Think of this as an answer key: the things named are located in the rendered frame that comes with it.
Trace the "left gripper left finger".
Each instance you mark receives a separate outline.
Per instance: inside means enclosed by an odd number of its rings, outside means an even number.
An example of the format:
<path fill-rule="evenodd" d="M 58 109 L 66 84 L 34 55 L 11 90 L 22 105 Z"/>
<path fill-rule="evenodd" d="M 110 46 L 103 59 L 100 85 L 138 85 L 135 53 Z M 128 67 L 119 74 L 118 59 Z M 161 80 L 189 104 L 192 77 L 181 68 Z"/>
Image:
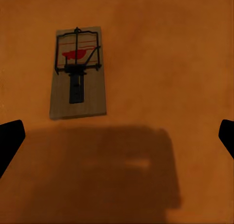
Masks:
<path fill-rule="evenodd" d="M 0 178 L 24 139 L 25 130 L 22 120 L 0 125 Z"/>

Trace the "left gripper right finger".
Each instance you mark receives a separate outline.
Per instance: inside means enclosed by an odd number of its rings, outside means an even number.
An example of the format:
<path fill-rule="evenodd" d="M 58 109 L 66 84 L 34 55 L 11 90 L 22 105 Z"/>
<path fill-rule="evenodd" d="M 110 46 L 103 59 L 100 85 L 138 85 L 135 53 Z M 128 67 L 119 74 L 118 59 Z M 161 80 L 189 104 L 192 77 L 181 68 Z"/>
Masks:
<path fill-rule="evenodd" d="M 218 136 L 234 159 L 234 122 L 224 119 Z"/>

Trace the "mousetrap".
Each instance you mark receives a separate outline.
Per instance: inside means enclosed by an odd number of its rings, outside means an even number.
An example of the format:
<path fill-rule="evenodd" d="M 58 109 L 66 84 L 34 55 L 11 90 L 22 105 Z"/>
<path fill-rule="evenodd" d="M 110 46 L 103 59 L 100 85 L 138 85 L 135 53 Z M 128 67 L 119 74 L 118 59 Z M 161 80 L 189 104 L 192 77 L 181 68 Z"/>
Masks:
<path fill-rule="evenodd" d="M 49 119 L 106 115 L 100 26 L 57 30 Z"/>

